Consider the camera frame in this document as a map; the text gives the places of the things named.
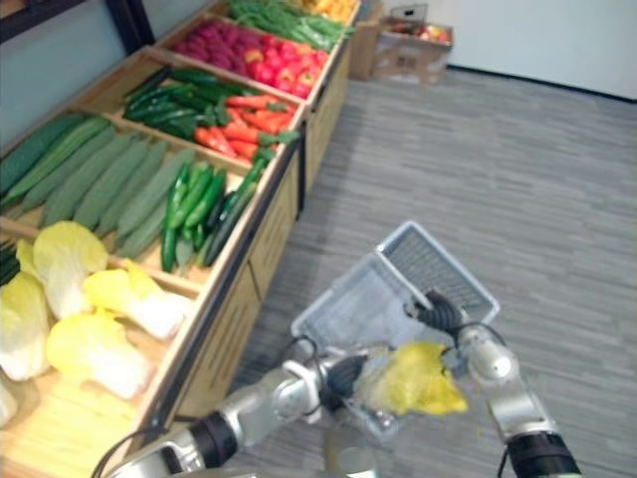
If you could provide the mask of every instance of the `cardboard box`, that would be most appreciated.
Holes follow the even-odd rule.
[[[374,2],[369,7],[366,18],[356,22],[356,29],[351,35],[351,59],[349,61],[349,77],[366,82],[371,77],[376,54],[376,42],[380,34],[383,18],[383,5]]]
[[[436,28],[443,29],[448,38],[445,42],[436,42],[387,31],[394,23],[395,19],[383,20],[374,56],[373,76],[421,85],[437,85],[442,82],[453,48],[453,28],[435,25]]]

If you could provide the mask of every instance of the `wall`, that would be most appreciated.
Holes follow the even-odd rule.
[[[102,1],[81,4],[0,46],[0,145],[125,57]]]
[[[430,21],[455,28],[455,65],[637,99],[635,0],[425,2]]]
[[[211,3],[210,0],[143,0],[148,21],[159,39],[177,24]]]

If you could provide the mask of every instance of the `white plastic basket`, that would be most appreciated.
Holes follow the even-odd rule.
[[[394,347],[448,338],[404,312],[415,298],[436,289],[460,308],[466,321],[490,322],[498,301],[427,231],[405,222],[376,249],[337,279],[291,325],[294,337],[307,336],[322,352],[328,347],[386,342]]]

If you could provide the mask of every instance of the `gray carpet floor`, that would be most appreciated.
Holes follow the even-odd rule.
[[[291,321],[406,219],[499,299],[519,355],[587,476],[637,476],[637,108],[450,72],[426,91],[350,82],[234,386],[259,378]],[[295,423],[231,465],[322,467],[327,420]],[[495,476],[485,404],[419,417],[386,476]],[[513,476],[511,469],[505,476]]]

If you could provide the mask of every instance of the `zucchini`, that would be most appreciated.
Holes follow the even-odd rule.
[[[115,129],[112,126],[89,139],[80,146],[71,157],[57,167],[51,174],[42,179],[24,196],[22,210],[29,211],[42,204],[49,194],[62,184],[69,175],[73,174],[84,162],[102,149],[115,137]]]
[[[257,184],[252,182],[241,194],[237,194],[237,196],[239,196],[239,199],[230,210],[230,213],[221,223],[219,229],[210,235],[210,238],[212,239],[210,241],[206,240],[206,243],[204,243],[204,246],[199,251],[199,255],[197,256],[199,264],[203,264],[206,267],[212,265],[214,260],[223,249],[223,246],[225,246],[226,242],[228,242],[230,234],[232,234],[232,231],[237,225],[237,222],[239,222],[243,211],[246,209],[246,207],[250,203],[250,200],[255,195],[256,190]]]
[[[90,117],[69,129],[59,137],[49,150],[38,160],[33,168],[20,179],[7,193],[6,201],[10,201],[27,192],[47,174],[69,159],[73,152],[85,142],[110,125],[110,121],[102,117]]]
[[[146,140],[138,141],[113,161],[82,199],[78,210],[73,215],[73,220],[89,229],[95,229],[108,206],[125,185],[126,180],[147,154],[148,142]]]
[[[44,206],[43,225],[48,226],[73,217],[73,212],[80,200],[108,165],[126,150],[132,138],[132,134],[117,135],[69,176],[47,199]]]
[[[130,234],[117,251],[120,257],[134,259],[161,234],[164,218],[166,217],[166,201],[160,201],[151,214],[144,218],[132,234]]]
[[[0,162],[0,195],[4,195],[18,182],[56,139],[85,118],[79,113],[70,113],[52,119],[7,154]]]
[[[153,211],[159,202],[166,202],[164,198],[175,177],[184,163],[190,164],[195,159],[195,152],[191,149],[181,149],[172,159],[164,163],[152,176],[150,181],[130,201],[128,207],[117,221],[117,235],[126,236],[137,228]]]
[[[153,145],[141,166],[132,174],[100,219],[100,225],[96,230],[99,236],[104,236],[117,227],[117,220],[123,214],[124,209],[153,172],[157,170],[167,149],[168,143],[166,141],[159,141]]]

